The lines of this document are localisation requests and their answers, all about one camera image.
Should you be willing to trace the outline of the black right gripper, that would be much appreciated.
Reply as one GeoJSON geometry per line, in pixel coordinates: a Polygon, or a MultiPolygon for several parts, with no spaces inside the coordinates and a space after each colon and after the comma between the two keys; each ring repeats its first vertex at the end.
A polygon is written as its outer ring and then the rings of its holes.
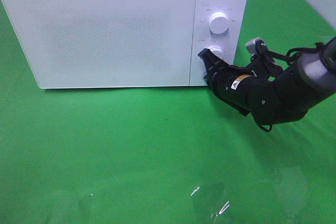
{"type": "Polygon", "coordinates": [[[206,73],[202,78],[217,98],[246,116],[276,116],[278,96],[270,77],[278,72],[265,66],[249,64],[246,67],[229,65],[204,48],[197,54],[203,61],[206,73]]]}

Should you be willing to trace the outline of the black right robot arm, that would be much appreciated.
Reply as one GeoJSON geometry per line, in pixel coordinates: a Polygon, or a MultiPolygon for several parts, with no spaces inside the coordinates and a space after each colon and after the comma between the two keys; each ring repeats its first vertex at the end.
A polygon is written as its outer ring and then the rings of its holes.
{"type": "Polygon", "coordinates": [[[302,119],[310,108],[335,94],[335,39],[314,48],[292,48],[285,55],[270,51],[257,37],[246,43],[245,67],[230,65],[209,49],[198,56],[204,80],[214,95],[240,114],[266,126],[302,119]]]}

